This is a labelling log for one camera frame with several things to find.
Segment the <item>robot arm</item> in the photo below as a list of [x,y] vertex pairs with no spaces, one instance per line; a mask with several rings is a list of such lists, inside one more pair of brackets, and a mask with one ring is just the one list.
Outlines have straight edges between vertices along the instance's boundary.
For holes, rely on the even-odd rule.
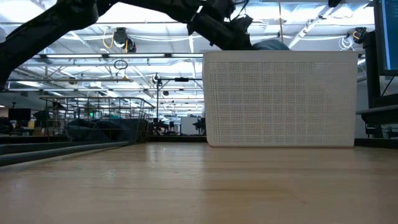
[[94,24],[114,4],[123,2],[152,9],[188,24],[223,50],[251,50],[248,16],[225,22],[234,11],[233,0],[58,0],[50,9],[18,27],[0,44],[0,86],[10,73],[72,30]]

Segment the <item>white perforated panel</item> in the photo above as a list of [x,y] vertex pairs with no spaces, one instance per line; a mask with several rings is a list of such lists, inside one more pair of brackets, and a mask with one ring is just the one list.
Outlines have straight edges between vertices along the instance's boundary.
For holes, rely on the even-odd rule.
[[209,144],[352,147],[357,60],[354,52],[206,53]]

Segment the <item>wooden surface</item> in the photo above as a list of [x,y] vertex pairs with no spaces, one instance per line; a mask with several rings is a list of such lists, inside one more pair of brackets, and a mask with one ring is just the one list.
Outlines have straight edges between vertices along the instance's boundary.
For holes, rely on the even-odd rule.
[[397,223],[398,151],[156,143],[0,168],[0,223]]

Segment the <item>black monitor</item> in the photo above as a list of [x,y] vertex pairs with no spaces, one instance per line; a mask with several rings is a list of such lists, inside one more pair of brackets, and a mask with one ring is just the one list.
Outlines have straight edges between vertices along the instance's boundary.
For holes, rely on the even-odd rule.
[[398,76],[398,0],[373,2],[379,73]]
[[8,109],[8,120],[30,121],[30,109],[10,108]]

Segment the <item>ceiling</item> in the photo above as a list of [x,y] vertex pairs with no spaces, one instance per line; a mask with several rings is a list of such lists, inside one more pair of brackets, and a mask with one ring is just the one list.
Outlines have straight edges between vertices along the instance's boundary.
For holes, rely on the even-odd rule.
[[[3,33],[9,34],[23,22],[39,15],[44,9],[51,7],[56,0],[0,0],[0,41]],[[367,27],[374,30],[373,8],[369,7],[369,1],[346,1],[337,8],[328,11],[330,14],[322,20],[317,20],[319,13],[325,12],[326,1],[303,0],[303,1],[282,1],[282,18],[284,20],[282,30],[283,41],[290,45],[295,35],[306,27],[307,33],[297,39],[297,43],[291,46],[292,50],[355,50],[363,53],[361,45],[351,44],[351,40],[345,39],[347,33],[353,32],[355,27]],[[239,6],[232,17],[237,16],[241,9]],[[243,11],[254,18],[249,28],[252,43],[264,39],[279,39],[279,5],[277,1],[251,1]],[[83,30],[70,32],[58,39],[43,54],[106,54],[107,52],[123,53],[123,49],[111,45],[112,33],[117,27],[126,27],[129,36],[134,39],[137,45],[137,53],[196,53],[200,54],[208,50],[217,50],[210,46],[209,42],[198,34],[192,38],[187,35],[185,24],[173,21],[166,14],[130,6],[123,3],[114,5],[99,21]],[[114,68],[115,60],[78,59],[69,60],[51,59],[51,64],[39,60],[29,60],[16,70],[11,79],[24,79],[35,81],[37,79],[51,80],[51,82],[40,82],[39,86],[48,89],[56,88],[90,88],[90,82],[79,82],[77,85],[70,85],[67,82],[58,82],[59,79],[69,77],[87,79],[107,79],[101,82],[101,88],[106,89],[151,89],[155,88],[152,83],[154,74],[161,78],[189,77],[201,78],[201,58],[130,58],[126,59],[128,68],[118,71]],[[120,82],[122,77],[128,77],[130,82]],[[37,86],[25,85],[11,82],[10,88],[37,88]],[[200,89],[201,81],[188,83],[169,82],[164,88],[186,88],[195,91],[170,92],[169,96],[163,98],[203,98]],[[57,91],[58,94],[68,95],[68,92]],[[150,90],[149,94],[143,91],[115,91],[118,96],[142,97],[152,103],[156,102],[151,95],[155,91]],[[170,111],[163,108],[161,114],[190,114],[200,113],[203,101],[190,103],[195,109]]]

